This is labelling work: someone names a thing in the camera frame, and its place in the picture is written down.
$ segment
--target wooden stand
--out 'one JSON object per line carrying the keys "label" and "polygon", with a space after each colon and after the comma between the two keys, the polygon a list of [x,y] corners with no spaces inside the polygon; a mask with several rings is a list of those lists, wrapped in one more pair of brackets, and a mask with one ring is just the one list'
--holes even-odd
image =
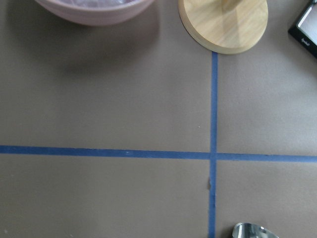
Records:
{"label": "wooden stand", "polygon": [[268,17],[266,0],[178,0],[188,33],[222,54],[237,54],[262,37]]}

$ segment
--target blue tape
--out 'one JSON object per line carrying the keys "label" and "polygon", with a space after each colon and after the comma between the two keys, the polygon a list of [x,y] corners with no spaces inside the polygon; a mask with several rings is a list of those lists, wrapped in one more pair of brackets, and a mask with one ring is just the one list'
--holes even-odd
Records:
{"label": "blue tape", "polygon": [[210,132],[210,191],[209,191],[209,238],[215,237],[216,170],[217,170],[217,101],[218,101],[218,54],[212,52],[211,60],[211,132]]}
{"label": "blue tape", "polygon": [[209,160],[210,154],[203,152],[109,150],[84,148],[54,148],[32,146],[0,145],[0,154],[61,155],[61,156],[96,156],[96,157],[131,157],[131,158],[167,158]]}
{"label": "blue tape", "polygon": [[316,156],[294,156],[294,155],[256,155],[256,154],[217,153],[217,160],[317,163]]}
{"label": "blue tape", "polygon": [[211,61],[211,153],[217,153],[217,110],[218,110],[218,53],[212,53]]}
{"label": "blue tape", "polygon": [[209,191],[209,238],[215,237],[216,222],[216,176],[217,176],[217,159],[211,155],[210,159],[210,191]]}

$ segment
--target gray table surface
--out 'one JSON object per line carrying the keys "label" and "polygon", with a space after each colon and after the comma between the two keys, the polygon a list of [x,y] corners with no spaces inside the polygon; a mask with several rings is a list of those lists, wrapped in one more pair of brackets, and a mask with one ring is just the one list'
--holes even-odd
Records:
{"label": "gray table surface", "polygon": [[0,1],[0,238],[314,238],[317,60],[287,34],[306,1],[267,2],[260,42],[212,59],[176,0],[96,28]]}

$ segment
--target blue painter's tape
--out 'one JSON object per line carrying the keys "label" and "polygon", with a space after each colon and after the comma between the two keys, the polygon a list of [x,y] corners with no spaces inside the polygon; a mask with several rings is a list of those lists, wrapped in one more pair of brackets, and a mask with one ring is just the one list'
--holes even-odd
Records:
{"label": "blue painter's tape", "polygon": [[217,154],[218,160],[317,163],[317,156]]}
{"label": "blue painter's tape", "polygon": [[218,102],[218,54],[212,52],[211,60],[211,133],[210,133],[210,191],[209,191],[209,238],[215,237],[216,222],[216,153],[217,153],[217,102]]}
{"label": "blue painter's tape", "polygon": [[217,161],[216,157],[211,155],[210,159],[210,191],[209,191],[209,238],[215,237],[216,222],[216,173]]}
{"label": "blue painter's tape", "polygon": [[218,108],[218,53],[212,53],[211,63],[211,153],[217,153],[217,108]]}
{"label": "blue painter's tape", "polygon": [[166,158],[208,160],[210,153],[177,151],[109,150],[84,148],[54,148],[32,146],[0,146],[0,154],[60,155],[60,156],[97,156],[131,158]]}

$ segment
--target screen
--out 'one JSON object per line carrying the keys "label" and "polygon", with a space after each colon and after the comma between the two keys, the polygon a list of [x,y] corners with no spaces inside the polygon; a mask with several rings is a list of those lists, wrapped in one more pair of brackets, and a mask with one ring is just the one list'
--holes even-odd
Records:
{"label": "screen", "polygon": [[307,9],[298,27],[317,45],[317,0]]}

